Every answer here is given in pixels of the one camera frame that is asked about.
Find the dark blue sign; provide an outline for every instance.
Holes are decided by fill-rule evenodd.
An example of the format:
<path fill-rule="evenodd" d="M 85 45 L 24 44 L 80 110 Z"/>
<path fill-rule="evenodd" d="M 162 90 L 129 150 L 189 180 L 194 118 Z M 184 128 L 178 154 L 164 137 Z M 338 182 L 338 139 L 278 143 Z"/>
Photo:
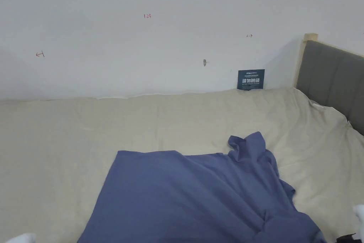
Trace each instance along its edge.
<path fill-rule="evenodd" d="M 264 70 L 240 70 L 238 74 L 238 89 L 251 90 L 262 89 L 264 82 Z"/>

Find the gray headboard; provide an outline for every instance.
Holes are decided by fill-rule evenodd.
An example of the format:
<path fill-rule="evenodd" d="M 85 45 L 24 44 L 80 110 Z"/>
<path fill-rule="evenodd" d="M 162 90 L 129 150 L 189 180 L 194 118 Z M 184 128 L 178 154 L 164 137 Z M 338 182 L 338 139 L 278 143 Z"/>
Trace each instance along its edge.
<path fill-rule="evenodd" d="M 315 102 L 343 113 L 364 135 L 364 57 L 307 41 L 296 88 Z"/>

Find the blue blanket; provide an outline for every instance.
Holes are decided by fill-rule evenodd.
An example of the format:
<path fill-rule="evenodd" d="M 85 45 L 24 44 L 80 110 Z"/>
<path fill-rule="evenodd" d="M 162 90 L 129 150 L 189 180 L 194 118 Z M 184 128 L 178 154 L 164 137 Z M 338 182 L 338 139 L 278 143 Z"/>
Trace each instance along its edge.
<path fill-rule="evenodd" d="M 325 242 L 257 132 L 228 155 L 119 151 L 78 243 Z"/>

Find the wooden bed post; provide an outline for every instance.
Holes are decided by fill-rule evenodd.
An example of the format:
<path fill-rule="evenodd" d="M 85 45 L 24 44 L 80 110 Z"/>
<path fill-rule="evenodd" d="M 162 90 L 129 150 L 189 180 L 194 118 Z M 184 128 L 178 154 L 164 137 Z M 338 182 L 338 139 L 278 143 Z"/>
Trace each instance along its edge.
<path fill-rule="evenodd" d="M 319 35 L 317 33 L 305 33 L 305 35 L 303 36 L 303 40 L 302 40 L 302 43 L 300 46 L 300 51 L 298 53 L 297 66 L 296 66 L 296 69 L 294 72 L 293 87 L 297 86 L 298 75 L 300 73 L 300 67 L 301 67 L 303 52 L 305 51 L 306 43 L 308 40 L 317 41 L 318 36 Z"/>

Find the beige bed sheet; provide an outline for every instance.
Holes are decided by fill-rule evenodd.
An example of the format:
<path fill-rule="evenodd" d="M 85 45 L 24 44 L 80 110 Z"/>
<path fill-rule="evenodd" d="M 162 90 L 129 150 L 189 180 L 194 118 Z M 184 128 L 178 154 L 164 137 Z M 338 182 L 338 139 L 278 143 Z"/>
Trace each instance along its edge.
<path fill-rule="evenodd" d="M 355 232 L 364 137 L 292 88 L 0 103 L 0 242 L 76 242 L 118 150 L 227 153 L 256 131 L 327 240 Z"/>

